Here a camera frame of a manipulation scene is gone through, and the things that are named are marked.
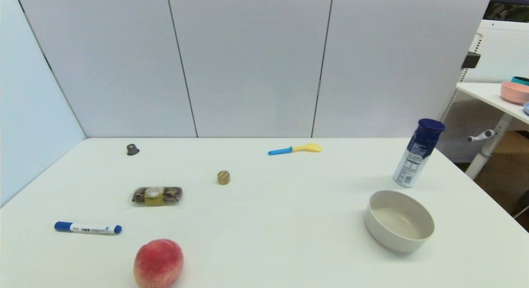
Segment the teal bowl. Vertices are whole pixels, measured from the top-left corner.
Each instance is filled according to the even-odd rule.
[[[515,76],[510,80],[510,82],[521,83],[523,85],[529,86],[529,79],[526,79],[525,77]]]

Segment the wooden cylinder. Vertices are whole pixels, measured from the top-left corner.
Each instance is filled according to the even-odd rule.
[[[217,175],[217,178],[219,179],[219,184],[225,185],[230,182],[230,173],[228,171],[221,171]]]

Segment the peach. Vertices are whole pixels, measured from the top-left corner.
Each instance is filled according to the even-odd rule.
[[[182,267],[180,246],[170,239],[157,239],[143,245],[136,254],[134,279],[140,288],[168,288],[178,279]]]

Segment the marker cap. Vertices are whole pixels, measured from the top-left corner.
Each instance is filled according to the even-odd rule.
[[[55,223],[55,230],[57,231],[70,231],[71,222],[57,222]]]

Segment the bowl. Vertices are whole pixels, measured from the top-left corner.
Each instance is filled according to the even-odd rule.
[[[418,249],[434,231],[433,219],[421,203],[390,190],[371,196],[364,218],[377,241],[399,252]]]
[[[526,79],[525,77],[521,76],[515,76],[513,77],[510,82],[512,83],[521,83],[523,85],[529,86],[529,79]]]
[[[524,104],[529,102],[529,86],[505,81],[501,84],[501,97],[508,102]]]

